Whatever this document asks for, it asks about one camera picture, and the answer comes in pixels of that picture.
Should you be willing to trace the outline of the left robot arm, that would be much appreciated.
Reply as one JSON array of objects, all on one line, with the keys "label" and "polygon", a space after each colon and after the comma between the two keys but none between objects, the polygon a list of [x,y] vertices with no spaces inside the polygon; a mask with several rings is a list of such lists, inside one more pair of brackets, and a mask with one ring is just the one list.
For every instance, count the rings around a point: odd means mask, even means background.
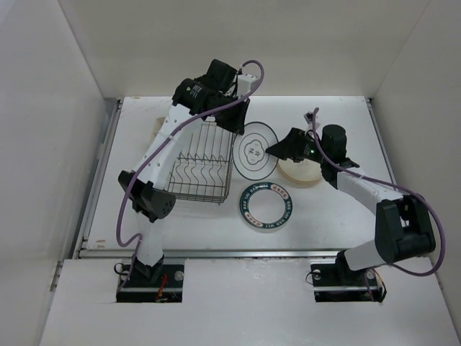
[{"label": "left robot arm", "polygon": [[174,194],[167,192],[165,186],[182,149],[208,117],[213,117],[218,127],[242,134],[249,97],[263,79],[263,76],[254,76],[245,81],[242,68],[215,59],[204,75],[185,79],[176,88],[168,114],[143,158],[131,171],[121,171],[118,177],[124,195],[117,216],[116,241],[122,248],[136,244],[130,265],[119,273],[126,280],[136,272],[142,284],[157,284],[164,258],[161,241],[156,241],[146,255],[140,255],[141,247],[154,236],[149,229],[122,240],[127,205],[131,204],[133,210],[150,223],[165,218],[176,202]]}]

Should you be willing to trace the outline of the yellow plate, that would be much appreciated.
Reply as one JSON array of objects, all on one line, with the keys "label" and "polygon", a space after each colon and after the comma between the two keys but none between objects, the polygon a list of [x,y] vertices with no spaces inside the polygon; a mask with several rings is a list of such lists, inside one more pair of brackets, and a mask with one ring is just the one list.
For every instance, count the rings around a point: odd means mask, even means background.
[{"label": "yellow plate", "polygon": [[312,181],[300,181],[300,180],[296,180],[296,179],[295,180],[288,179],[286,181],[286,183],[292,188],[308,189],[308,188],[312,188],[312,187],[315,187],[316,185],[320,184],[321,181],[319,179],[312,180]]}]

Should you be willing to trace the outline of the cream white plate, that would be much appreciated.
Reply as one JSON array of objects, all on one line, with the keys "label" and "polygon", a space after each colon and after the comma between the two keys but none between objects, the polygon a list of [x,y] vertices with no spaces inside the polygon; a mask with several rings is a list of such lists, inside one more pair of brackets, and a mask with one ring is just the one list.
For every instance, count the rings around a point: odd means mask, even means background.
[{"label": "cream white plate", "polygon": [[322,178],[320,164],[308,160],[298,163],[280,160],[278,170],[283,177],[298,185],[313,184]]}]

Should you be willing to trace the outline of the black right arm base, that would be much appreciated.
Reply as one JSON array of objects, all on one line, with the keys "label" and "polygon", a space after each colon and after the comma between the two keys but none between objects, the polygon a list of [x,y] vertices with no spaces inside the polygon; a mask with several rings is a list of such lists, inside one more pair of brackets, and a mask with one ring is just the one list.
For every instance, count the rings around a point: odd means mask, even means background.
[{"label": "black right arm base", "polygon": [[353,272],[351,277],[343,278],[335,264],[314,263],[306,275],[308,277],[316,303],[382,303],[388,292],[374,270],[360,270]]}]

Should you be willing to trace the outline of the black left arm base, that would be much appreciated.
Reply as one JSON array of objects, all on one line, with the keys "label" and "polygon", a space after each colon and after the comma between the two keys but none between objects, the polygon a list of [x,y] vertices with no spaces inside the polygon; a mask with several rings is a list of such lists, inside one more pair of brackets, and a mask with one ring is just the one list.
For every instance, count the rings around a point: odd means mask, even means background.
[{"label": "black left arm base", "polygon": [[154,283],[133,270],[126,284],[129,264],[117,263],[114,267],[119,275],[116,302],[118,303],[181,303],[183,298],[184,265],[165,264]]}]

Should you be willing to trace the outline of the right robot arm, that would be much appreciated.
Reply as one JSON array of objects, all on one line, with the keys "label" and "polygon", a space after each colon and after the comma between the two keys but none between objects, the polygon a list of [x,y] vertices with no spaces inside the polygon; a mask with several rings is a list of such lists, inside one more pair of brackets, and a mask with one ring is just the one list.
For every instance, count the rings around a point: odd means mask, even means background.
[{"label": "right robot arm", "polygon": [[334,276],[343,284],[359,277],[360,271],[433,252],[436,248],[429,208],[421,198],[404,194],[388,182],[366,177],[360,166],[346,155],[346,131],[327,125],[322,133],[292,128],[287,136],[266,149],[281,160],[319,163],[327,183],[362,204],[375,217],[373,240],[341,251],[336,256]]}]

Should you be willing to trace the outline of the white bowl green band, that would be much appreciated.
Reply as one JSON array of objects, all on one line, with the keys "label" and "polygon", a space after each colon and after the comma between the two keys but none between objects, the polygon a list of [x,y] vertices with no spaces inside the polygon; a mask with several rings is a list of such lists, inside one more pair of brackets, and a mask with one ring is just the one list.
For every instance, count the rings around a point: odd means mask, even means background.
[{"label": "white bowl green band", "polygon": [[289,192],[275,182],[249,185],[238,200],[243,221],[261,234],[281,230],[292,217],[293,201]]}]

